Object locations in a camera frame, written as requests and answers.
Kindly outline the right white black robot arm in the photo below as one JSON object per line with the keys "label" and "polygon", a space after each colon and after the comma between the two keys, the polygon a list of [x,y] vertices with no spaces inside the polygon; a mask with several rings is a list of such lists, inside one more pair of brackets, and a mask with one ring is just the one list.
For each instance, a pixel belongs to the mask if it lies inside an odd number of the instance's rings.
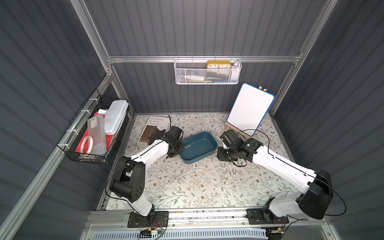
{"label": "right white black robot arm", "polygon": [[271,197],[262,208],[265,219],[287,215],[305,214],[312,219],[322,219],[333,199],[331,176],[302,167],[271,151],[260,141],[244,141],[234,130],[221,134],[223,146],[218,148],[218,159],[235,163],[238,160],[255,163],[277,174],[292,184],[297,192],[285,197]]}

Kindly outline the teal plastic storage tray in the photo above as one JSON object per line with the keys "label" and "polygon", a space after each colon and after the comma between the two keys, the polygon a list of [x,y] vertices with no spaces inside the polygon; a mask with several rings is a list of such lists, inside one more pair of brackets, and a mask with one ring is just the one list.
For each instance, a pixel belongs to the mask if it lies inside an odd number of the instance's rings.
{"label": "teal plastic storage tray", "polygon": [[218,148],[217,141],[209,132],[201,132],[182,140],[184,150],[180,157],[185,164],[191,165],[212,154]]}

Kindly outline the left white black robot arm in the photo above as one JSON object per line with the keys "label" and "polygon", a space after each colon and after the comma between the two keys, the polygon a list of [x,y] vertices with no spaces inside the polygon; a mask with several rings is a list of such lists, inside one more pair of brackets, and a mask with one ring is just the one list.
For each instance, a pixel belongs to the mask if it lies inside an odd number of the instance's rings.
{"label": "left white black robot arm", "polygon": [[147,169],[159,158],[173,158],[183,152],[183,130],[172,126],[168,132],[161,131],[151,145],[131,156],[122,156],[123,164],[108,180],[108,188],[131,206],[136,214],[147,217],[154,211],[153,204],[144,195]]}

